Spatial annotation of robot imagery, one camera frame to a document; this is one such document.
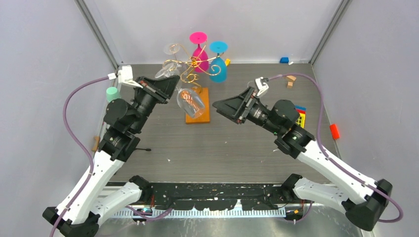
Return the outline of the clear ribbed wine glass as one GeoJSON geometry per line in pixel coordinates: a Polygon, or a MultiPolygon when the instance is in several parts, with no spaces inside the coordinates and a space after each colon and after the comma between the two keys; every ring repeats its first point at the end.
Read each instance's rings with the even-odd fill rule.
{"type": "Polygon", "coordinates": [[[193,119],[203,115],[205,112],[205,105],[200,96],[189,88],[181,88],[177,94],[178,106],[193,119]]]}

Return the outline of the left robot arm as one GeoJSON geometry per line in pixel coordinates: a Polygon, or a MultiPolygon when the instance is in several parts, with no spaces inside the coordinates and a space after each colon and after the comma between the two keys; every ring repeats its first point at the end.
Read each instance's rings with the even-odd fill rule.
{"type": "Polygon", "coordinates": [[[93,237],[100,226],[122,208],[138,202],[147,204],[153,195],[152,185],[133,176],[119,190],[99,199],[109,180],[127,162],[140,142],[141,132],[157,104],[172,97],[180,77],[163,79],[131,78],[134,87],[131,102],[122,99],[116,87],[106,91],[108,105],[103,118],[107,130],[95,153],[87,154],[89,167],[70,194],[56,207],[43,212],[54,231],[65,237],[93,237]]]}

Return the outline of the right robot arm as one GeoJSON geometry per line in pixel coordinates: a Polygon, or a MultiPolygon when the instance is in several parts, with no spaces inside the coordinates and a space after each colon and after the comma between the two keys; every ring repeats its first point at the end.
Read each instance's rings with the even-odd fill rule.
{"type": "Polygon", "coordinates": [[[311,200],[331,207],[358,228],[372,231],[389,201],[392,184],[375,180],[355,170],[317,143],[314,135],[296,124],[299,113],[290,100],[278,100],[272,109],[263,105],[253,87],[241,94],[212,104],[217,113],[236,124],[251,121],[273,133],[278,149],[309,165],[336,187],[312,182],[292,174],[284,183],[282,196],[287,202],[311,200]]]}

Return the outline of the orange wooden rack base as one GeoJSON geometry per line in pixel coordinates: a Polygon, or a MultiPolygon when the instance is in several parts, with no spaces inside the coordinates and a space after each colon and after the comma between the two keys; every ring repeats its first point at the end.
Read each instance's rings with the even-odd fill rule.
{"type": "Polygon", "coordinates": [[[199,97],[194,96],[190,101],[192,102],[191,109],[193,116],[191,117],[189,114],[186,114],[186,124],[210,123],[209,89],[203,87],[199,97]]]}

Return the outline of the blue wine glass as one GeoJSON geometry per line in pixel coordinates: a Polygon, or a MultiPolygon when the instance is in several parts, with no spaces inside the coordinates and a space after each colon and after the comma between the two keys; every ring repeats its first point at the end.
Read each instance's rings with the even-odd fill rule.
{"type": "Polygon", "coordinates": [[[209,78],[216,83],[222,83],[227,79],[227,66],[221,58],[222,53],[228,49],[227,43],[223,41],[214,41],[210,44],[210,50],[216,53],[216,57],[209,66],[209,78]]]}

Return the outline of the pink wine glass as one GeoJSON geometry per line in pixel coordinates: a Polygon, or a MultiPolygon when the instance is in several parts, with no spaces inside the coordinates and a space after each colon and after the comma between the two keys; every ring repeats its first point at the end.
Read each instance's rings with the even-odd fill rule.
{"type": "Polygon", "coordinates": [[[190,42],[197,46],[192,54],[193,59],[197,61],[194,69],[196,73],[204,73],[209,69],[209,58],[205,51],[207,39],[208,36],[204,32],[194,32],[189,37],[190,42]]]}

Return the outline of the mint green cup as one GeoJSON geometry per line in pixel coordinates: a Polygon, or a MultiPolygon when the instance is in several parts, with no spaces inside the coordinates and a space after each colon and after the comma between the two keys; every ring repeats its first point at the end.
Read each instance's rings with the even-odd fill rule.
{"type": "Polygon", "coordinates": [[[120,99],[121,95],[117,87],[108,87],[106,89],[106,99],[110,103],[115,99],[120,99]]]}

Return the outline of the colourful toy brick building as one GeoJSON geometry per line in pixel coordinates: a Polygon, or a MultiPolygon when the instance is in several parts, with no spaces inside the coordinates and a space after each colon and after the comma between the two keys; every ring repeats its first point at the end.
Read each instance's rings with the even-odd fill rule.
{"type": "Polygon", "coordinates": [[[299,113],[299,118],[297,119],[296,124],[299,125],[301,128],[304,128],[306,119],[306,108],[295,105],[295,109],[299,113]]]}

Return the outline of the blue toy block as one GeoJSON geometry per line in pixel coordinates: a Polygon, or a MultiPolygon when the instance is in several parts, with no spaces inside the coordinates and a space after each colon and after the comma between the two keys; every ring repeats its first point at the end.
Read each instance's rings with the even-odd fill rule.
{"type": "Polygon", "coordinates": [[[289,57],[281,57],[280,63],[281,64],[288,64],[290,62],[289,57]]]}

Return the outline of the wooden piece left edge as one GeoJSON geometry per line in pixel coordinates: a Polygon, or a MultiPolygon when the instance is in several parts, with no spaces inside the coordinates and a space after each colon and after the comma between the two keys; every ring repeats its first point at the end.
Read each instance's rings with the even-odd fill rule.
{"type": "Polygon", "coordinates": [[[99,146],[99,142],[100,142],[100,136],[94,136],[93,139],[94,139],[94,143],[93,143],[93,146],[92,146],[91,150],[93,152],[96,152],[98,150],[98,146],[99,146]]]}

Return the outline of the red toy block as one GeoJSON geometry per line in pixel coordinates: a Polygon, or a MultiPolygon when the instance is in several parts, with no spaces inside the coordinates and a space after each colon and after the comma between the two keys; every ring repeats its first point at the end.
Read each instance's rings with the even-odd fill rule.
{"type": "Polygon", "coordinates": [[[331,124],[330,125],[330,131],[331,131],[332,138],[334,140],[337,140],[337,139],[340,138],[340,132],[339,132],[339,128],[338,128],[337,124],[335,124],[335,123],[331,124]]]}

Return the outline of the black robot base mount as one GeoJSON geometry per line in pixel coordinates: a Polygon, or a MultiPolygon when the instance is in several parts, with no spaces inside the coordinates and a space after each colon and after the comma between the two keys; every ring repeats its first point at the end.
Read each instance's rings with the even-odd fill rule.
{"type": "Polygon", "coordinates": [[[279,218],[292,224],[310,209],[279,184],[152,183],[150,195],[114,214],[146,222],[151,218],[279,218]]]}

